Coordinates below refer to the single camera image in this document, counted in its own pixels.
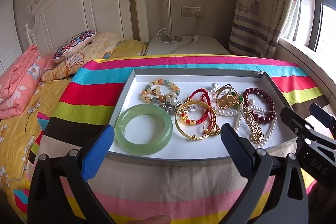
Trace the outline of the small gold pearl earring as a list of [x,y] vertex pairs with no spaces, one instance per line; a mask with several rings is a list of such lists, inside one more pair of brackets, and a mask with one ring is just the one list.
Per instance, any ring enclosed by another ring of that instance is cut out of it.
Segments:
[[216,91],[216,90],[218,90],[218,88],[219,88],[219,85],[217,83],[212,83],[211,84],[211,90],[212,91]]

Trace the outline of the yellow floral bed sheet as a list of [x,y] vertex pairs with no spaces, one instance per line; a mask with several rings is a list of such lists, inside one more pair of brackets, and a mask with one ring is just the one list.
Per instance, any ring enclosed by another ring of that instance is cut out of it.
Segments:
[[[145,50],[144,43],[127,40],[119,42],[108,59],[141,56]],[[65,109],[58,111],[58,118],[85,125],[105,125],[112,112],[113,101],[101,84],[90,84],[87,88],[74,84],[66,93],[72,75],[47,82],[40,79],[25,111],[1,120],[1,190],[23,219],[27,218],[30,180],[44,133],[38,121],[48,121],[59,101]]]

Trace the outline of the slim white desk lamp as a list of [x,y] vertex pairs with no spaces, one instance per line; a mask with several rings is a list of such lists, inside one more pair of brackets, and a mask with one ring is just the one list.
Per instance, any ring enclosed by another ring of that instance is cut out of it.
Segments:
[[171,0],[167,0],[167,17],[168,17],[168,28],[162,30],[163,37],[160,37],[159,40],[163,44],[180,43],[182,41],[182,38],[173,34]]

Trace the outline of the gold bangle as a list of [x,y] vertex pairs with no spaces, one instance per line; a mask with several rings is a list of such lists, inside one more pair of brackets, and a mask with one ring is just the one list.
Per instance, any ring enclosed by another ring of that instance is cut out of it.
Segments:
[[[195,111],[185,113],[184,106],[194,106]],[[204,140],[219,134],[217,115],[208,103],[199,100],[190,100],[181,105],[175,114],[175,127],[177,131],[189,140]]]

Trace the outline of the green jade bangle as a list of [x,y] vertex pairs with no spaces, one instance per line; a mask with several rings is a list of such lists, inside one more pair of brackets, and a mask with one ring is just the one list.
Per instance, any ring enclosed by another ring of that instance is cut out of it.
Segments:
[[137,156],[163,150],[173,136],[173,122],[162,108],[140,104],[125,110],[114,126],[118,145]]

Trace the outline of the white nightstand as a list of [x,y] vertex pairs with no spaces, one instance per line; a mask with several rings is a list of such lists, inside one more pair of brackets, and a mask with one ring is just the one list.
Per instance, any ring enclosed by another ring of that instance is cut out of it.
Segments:
[[200,36],[197,42],[192,38],[183,37],[179,43],[163,43],[152,38],[145,53],[145,55],[172,54],[229,55],[230,53],[212,36]]

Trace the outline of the folded pink floral quilt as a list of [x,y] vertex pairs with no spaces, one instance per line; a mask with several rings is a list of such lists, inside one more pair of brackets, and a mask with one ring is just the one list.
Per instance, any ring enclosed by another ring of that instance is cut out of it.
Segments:
[[54,53],[41,56],[37,46],[29,46],[1,75],[1,119],[21,115],[42,74],[55,65]]

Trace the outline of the silver pearl brooch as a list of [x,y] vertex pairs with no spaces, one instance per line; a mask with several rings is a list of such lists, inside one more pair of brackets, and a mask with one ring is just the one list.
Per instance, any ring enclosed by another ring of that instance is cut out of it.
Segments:
[[[179,100],[178,98],[174,98],[172,100],[169,101],[164,101],[161,102],[159,104],[159,107],[162,108],[163,110],[165,110],[165,112],[167,112],[170,115],[175,115],[177,110],[180,108],[180,106],[182,105],[181,100]],[[195,111],[196,107],[194,106],[184,106],[182,108],[182,111],[185,113],[189,113],[192,111]]]

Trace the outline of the white wooden headboard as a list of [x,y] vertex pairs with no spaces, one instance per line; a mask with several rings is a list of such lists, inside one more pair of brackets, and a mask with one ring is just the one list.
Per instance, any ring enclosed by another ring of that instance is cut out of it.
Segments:
[[41,0],[32,15],[34,26],[25,26],[26,40],[42,55],[86,30],[115,32],[122,40],[150,40],[146,0]]

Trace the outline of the yellow shell pattern pillow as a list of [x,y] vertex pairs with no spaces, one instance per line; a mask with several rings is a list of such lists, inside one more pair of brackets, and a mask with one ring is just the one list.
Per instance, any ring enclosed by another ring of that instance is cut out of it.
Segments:
[[53,69],[42,74],[43,82],[59,80],[75,74],[85,63],[95,59],[108,59],[112,56],[121,36],[114,32],[101,32],[82,50],[68,57]]

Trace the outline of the striped colourful bed cover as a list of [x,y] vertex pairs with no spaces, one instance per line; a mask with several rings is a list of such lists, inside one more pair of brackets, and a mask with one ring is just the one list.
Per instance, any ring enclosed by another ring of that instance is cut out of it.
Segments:
[[146,91],[178,88],[178,98],[201,100],[205,91],[229,84],[234,93],[267,92],[279,112],[286,102],[304,117],[327,97],[294,63],[257,57],[176,55],[93,60],[81,67],[51,114],[37,114],[27,180],[41,154],[61,157],[81,148],[111,123],[103,137],[105,159],[90,156],[84,178],[118,222],[169,215],[174,223],[209,223],[224,216],[242,192],[239,177],[209,121],[197,105],[193,117],[167,114],[145,102]]

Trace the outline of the embroidered floral small pillow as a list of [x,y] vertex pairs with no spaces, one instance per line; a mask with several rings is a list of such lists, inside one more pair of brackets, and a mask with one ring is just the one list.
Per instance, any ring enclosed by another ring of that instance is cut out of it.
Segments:
[[73,36],[55,51],[53,60],[56,63],[61,63],[65,59],[85,48],[95,37],[95,30],[86,30],[76,36]]

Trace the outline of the wall socket panel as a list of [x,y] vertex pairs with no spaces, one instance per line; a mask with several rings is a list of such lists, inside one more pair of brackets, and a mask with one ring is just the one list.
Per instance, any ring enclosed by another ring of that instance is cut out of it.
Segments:
[[203,18],[204,8],[196,6],[181,6],[182,17]]

